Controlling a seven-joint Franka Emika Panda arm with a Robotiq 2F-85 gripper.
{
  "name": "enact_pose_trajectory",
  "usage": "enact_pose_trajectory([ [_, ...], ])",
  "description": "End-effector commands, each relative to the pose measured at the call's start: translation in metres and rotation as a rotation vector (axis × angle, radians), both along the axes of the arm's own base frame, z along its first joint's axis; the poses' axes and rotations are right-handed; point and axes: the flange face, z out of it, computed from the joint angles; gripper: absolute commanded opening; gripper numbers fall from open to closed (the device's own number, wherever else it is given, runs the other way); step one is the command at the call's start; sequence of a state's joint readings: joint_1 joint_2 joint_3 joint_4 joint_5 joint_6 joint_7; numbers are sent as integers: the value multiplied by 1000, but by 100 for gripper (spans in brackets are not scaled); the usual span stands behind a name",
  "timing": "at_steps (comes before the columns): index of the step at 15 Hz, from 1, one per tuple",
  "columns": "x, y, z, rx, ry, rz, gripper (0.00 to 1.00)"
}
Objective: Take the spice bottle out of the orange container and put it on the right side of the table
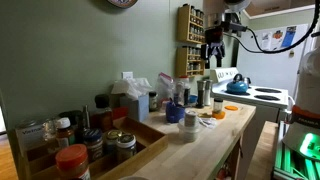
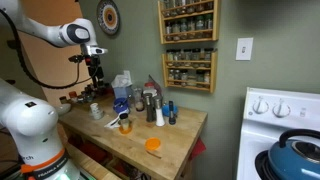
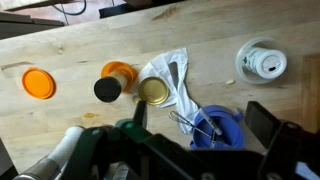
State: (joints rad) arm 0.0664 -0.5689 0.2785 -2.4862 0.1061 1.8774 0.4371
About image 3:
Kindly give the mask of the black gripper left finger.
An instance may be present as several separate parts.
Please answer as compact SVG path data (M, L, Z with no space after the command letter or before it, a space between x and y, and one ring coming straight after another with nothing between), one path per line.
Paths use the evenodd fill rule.
M133 116L133 122L143 128L147 127L147 103L139 101Z

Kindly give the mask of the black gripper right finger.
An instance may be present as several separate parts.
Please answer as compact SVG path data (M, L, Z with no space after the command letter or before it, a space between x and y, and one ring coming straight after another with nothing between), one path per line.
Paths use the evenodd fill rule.
M257 101L247 104L245 124L259 142L268 148L281 122Z

